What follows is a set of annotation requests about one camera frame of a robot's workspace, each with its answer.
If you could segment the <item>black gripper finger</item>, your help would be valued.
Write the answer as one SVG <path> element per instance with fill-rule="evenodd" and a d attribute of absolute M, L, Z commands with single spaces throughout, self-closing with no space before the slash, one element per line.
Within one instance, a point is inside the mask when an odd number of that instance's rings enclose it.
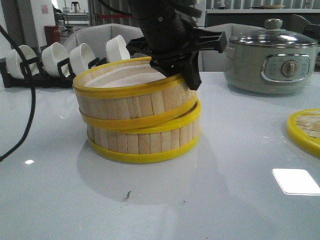
<path fill-rule="evenodd" d="M 199 73 L 198 59 L 193 58 L 182 63 L 181 73 L 190 90 L 197 91 L 202 81 Z"/>

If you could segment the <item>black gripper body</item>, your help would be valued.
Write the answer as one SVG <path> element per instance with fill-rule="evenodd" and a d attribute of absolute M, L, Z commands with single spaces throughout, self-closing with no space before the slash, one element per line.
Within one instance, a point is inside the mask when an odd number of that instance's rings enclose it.
<path fill-rule="evenodd" d="M 169 77 L 181 73 L 183 62 L 199 60 L 200 51 L 222 53 L 226 46 L 224 32 L 196 27 L 165 27 L 144 32 L 142 37 L 130 40 L 126 48 L 131 55 L 140 53 L 151 57 L 150 66 Z"/>

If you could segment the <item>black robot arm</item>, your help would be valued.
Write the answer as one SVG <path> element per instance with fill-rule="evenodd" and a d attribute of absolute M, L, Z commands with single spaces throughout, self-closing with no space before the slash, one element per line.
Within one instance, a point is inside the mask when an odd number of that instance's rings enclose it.
<path fill-rule="evenodd" d="M 222 53 L 228 42 L 224 32 L 198 28 L 202 11 L 193 0 L 130 0 L 128 6 L 143 36 L 126 48 L 131 55 L 151 58 L 150 66 L 166 77 L 182 74 L 190 90 L 201 85 L 200 51 Z"/>

